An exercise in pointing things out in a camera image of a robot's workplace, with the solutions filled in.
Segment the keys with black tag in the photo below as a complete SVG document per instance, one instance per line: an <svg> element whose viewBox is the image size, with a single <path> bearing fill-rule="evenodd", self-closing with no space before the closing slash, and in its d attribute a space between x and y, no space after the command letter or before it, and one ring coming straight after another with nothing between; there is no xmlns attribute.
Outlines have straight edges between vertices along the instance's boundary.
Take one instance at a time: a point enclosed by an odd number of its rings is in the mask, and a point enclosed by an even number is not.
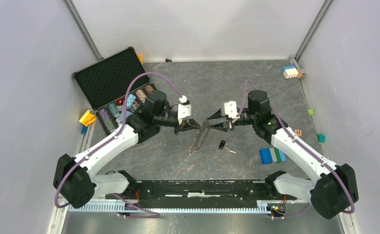
<svg viewBox="0 0 380 234"><path fill-rule="evenodd" d="M233 154L236 154L235 151L229 149L229 148L226 147L225 145L226 145L226 141L225 141L225 140L221 140L220 143L219 143L219 149L220 149L222 152L227 152L227 153L233 153Z"/></svg>

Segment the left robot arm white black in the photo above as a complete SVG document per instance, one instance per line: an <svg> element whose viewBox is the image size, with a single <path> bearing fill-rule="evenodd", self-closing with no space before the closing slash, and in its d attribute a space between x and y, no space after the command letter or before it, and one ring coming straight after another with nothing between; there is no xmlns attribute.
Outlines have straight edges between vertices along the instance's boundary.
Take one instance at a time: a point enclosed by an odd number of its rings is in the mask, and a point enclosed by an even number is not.
<svg viewBox="0 0 380 234"><path fill-rule="evenodd" d="M53 181L57 190L55 206L63 208L58 202L60 195L74 208L111 193L132 198L136 185L125 175L99 175L98 172L126 149L156 135L161 126L172 127L175 134L200 128L192 118L191 104L186 96L180 96L179 103L172 107L166 93L153 91L113 133L84 152L75 156L64 154L58 159Z"/></svg>

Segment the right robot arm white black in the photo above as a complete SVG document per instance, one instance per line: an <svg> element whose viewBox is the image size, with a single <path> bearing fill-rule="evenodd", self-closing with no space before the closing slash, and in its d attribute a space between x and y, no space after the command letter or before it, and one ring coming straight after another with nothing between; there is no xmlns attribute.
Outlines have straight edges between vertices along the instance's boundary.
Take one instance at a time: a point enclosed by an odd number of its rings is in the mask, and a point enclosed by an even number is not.
<svg viewBox="0 0 380 234"><path fill-rule="evenodd" d="M210 128L227 132L250 125L258 137L287 154L308 176L303 179L277 171L266 178L265 194L271 199L290 195L306 201L325 219L352 214L359 200L355 170L324 157L295 134L271 107L265 91L250 91L244 99L247 107L237 107L235 101L223 103L209 119L225 121Z"/></svg>

